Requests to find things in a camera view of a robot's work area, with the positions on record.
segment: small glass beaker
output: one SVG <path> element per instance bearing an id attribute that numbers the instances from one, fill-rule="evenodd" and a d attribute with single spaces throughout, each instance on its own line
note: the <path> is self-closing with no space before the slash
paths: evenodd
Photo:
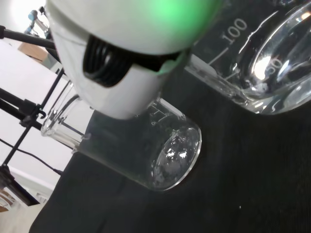
<path id="1" fill-rule="evenodd" d="M 163 99 L 140 116 L 117 120 L 92 109 L 71 83 L 41 132 L 159 191 L 176 186 L 187 176 L 202 142 L 199 127 Z"/>

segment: black spring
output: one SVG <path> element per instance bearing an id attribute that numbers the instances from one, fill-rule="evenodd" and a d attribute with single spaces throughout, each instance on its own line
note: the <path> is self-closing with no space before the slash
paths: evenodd
<path id="1" fill-rule="evenodd" d="M 83 61 L 87 78 L 104 87 L 113 87 L 123 79 L 133 63 L 131 52 L 90 36 Z"/>

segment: black cloth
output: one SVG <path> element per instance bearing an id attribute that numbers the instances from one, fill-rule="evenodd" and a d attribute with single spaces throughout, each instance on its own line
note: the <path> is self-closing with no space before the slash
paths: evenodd
<path id="1" fill-rule="evenodd" d="M 311 232 L 311 105 L 255 115 L 188 73 L 163 98 L 196 122 L 189 176 L 153 192 L 76 153 L 30 233 Z"/>

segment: green light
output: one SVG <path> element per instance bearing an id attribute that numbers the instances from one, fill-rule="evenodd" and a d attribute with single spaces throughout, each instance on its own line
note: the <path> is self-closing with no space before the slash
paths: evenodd
<path id="1" fill-rule="evenodd" d="M 152 4 L 152 15 L 154 20 L 163 24 L 164 28 L 196 31 L 210 22 L 221 2 L 221 0 L 155 0 Z"/>

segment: black metal stand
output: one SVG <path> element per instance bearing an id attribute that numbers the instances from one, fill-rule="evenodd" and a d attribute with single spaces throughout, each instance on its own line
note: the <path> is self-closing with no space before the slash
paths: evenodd
<path id="1" fill-rule="evenodd" d="M 25 43 L 46 47 L 52 50 L 55 49 L 54 42 L 51 40 L 12 32 L 6 30 L 3 26 L 0 26 L 0 39 L 3 38 L 10 38 Z M 18 147 L 28 134 L 29 130 L 32 127 L 41 130 L 42 125 L 37 122 L 36 119 L 38 118 L 39 114 L 42 115 L 41 118 L 44 118 L 46 116 L 46 114 L 43 112 L 43 108 L 48 102 L 49 98 L 51 97 L 53 91 L 55 90 L 63 75 L 64 69 L 62 69 L 58 73 L 57 78 L 55 79 L 52 87 L 50 88 L 49 92 L 47 93 L 41 104 L 35 104 L 29 100 L 21 100 L 18 97 L 0 88 L 0 109 L 19 119 L 20 124 L 26 128 L 18 141 L 13 146 L 6 159 L 4 160 L 3 164 L 0 166 L 0 188 L 7 187 L 28 206 L 39 204 L 39 202 L 15 181 L 15 178 L 11 175 L 7 164 L 10 162 L 13 155 L 18 150 Z"/>

